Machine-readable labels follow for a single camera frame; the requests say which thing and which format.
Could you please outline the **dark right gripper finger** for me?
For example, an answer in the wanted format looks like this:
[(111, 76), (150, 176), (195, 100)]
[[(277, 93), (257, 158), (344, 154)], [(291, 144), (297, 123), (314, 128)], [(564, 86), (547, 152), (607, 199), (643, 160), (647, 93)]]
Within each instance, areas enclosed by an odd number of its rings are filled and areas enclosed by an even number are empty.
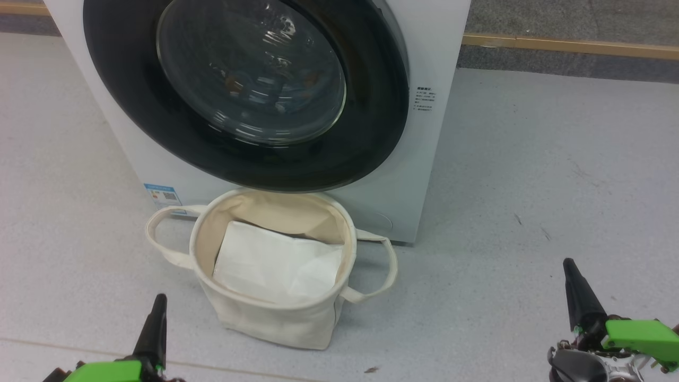
[(574, 259), (563, 261), (565, 292), (567, 293), (568, 321), (574, 333), (604, 335), (608, 314), (599, 302)]

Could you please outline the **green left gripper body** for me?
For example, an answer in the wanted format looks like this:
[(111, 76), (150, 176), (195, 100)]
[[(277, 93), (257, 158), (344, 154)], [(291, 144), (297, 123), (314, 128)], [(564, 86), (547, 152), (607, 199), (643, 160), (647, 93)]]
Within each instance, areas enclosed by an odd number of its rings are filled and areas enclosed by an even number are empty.
[(84, 363), (64, 381), (141, 381), (142, 363), (138, 360)]

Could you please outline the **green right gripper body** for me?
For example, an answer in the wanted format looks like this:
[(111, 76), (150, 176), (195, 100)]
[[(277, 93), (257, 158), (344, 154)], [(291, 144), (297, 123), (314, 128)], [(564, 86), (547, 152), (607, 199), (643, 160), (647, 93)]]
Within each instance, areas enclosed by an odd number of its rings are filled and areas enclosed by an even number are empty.
[(677, 371), (677, 332), (659, 320), (600, 318), (573, 324), (573, 334), (575, 350), (604, 359), (650, 358), (662, 372)]

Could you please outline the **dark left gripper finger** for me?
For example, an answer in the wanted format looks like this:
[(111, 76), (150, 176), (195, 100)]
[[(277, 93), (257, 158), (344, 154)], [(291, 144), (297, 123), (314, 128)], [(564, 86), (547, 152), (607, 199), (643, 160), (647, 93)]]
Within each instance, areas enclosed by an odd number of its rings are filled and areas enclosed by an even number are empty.
[(167, 296), (156, 295), (134, 347), (133, 356), (153, 369), (167, 367)]

